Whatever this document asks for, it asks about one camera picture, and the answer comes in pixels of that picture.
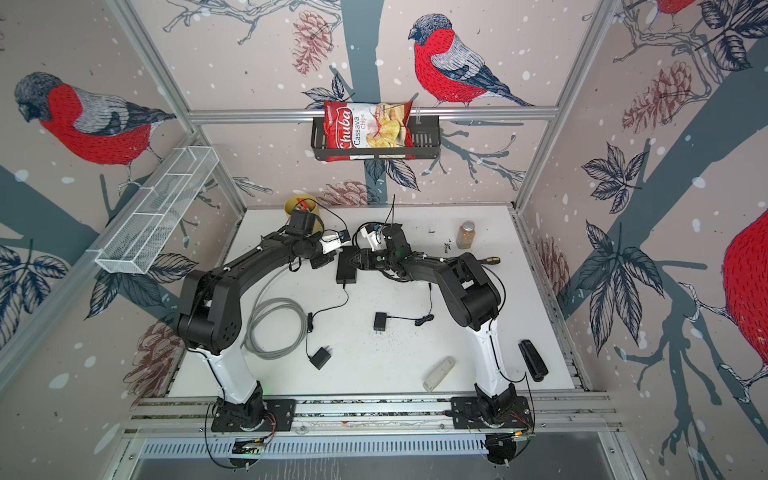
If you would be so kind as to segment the black ribbed power brick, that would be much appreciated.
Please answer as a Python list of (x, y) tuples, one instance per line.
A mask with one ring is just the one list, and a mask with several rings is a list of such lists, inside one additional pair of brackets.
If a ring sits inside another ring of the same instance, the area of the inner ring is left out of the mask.
[(343, 247), (338, 255), (336, 270), (336, 283), (340, 285), (351, 285), (357, 281), (357, 266), (355, 258), (358, 249), (352, 246)]

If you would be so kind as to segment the black wall plug adapter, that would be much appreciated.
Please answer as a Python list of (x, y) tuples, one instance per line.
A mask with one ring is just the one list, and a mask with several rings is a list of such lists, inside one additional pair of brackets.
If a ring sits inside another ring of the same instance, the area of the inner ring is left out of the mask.
[(316, 312), (309, 312), (306, 317), (307, 325), (306, 325), (306, 333), (305, 333), (305, 340), (304, 340), (305, 354), (307, 359), (317, 370), (321, 370), (325, 366), (325, 364), (331, 358), (332, 354), (329, 348), (324, 346), (319, 347), (314, 353), (310, 353), (309, 337), (314, 331), (314, 321), (318, 315), (343, 308), (348, 304), (350, 295), (349, 295), (349, 292), (346, 290), (346, 284), (342, 285), (342, 292), (345, 295), (345, 299), (342, 303), (338, 305), (322, 308)]

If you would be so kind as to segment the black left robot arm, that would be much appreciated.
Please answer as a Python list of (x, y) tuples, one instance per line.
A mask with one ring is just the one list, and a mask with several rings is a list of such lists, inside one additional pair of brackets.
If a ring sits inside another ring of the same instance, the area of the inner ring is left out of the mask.
[(241, 297), (253, 285), (298, 260), (322, 264), (351, 241), (349, 231), (315, 229), (319, 216), (304, 211), (264, 236), (250, 251), (221, 267), (195, 270), (184, 279), (174, 333), (202, 354), (222, 389), (222, 400), (244, 406), (258, 397), (259, 381), (248, 369), (240, 347)]

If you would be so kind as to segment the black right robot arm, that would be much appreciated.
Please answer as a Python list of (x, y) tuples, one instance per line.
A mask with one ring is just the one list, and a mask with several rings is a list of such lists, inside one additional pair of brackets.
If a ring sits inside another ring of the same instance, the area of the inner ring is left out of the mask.
[(482, 416), (492, 422), (507, 411), (516, 398), (497, 355), (502, 295), (480, 260), (471, 253), (434, 257), (412, 249), (399, 223), (366, 222), (352, 235), (369, 243), (353, 255), (352, 264), (362, 271), (378, 271), (399, 283), (426, 282), (437, 287), (451, 318), (473, 336), (476, 365), (475, 390)]

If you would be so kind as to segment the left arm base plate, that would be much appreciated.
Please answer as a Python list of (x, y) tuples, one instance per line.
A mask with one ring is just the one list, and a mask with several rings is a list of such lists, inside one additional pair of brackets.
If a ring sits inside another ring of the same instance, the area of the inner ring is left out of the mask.
[(292, 428), (296, 406), (295, 399), (259, 397), (233, 404), (218, 398), (210, 429), (215, 433), (287, 432)]

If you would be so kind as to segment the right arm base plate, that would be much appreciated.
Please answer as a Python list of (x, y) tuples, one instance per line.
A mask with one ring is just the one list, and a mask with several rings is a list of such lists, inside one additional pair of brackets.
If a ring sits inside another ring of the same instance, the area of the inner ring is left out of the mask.
[(532, 410), (527, 398), (515, 397), (501, 409), (477, 397), (453, 397), (445, 414), (457, 430), (507, 429), (531, 430), (534, 426)]

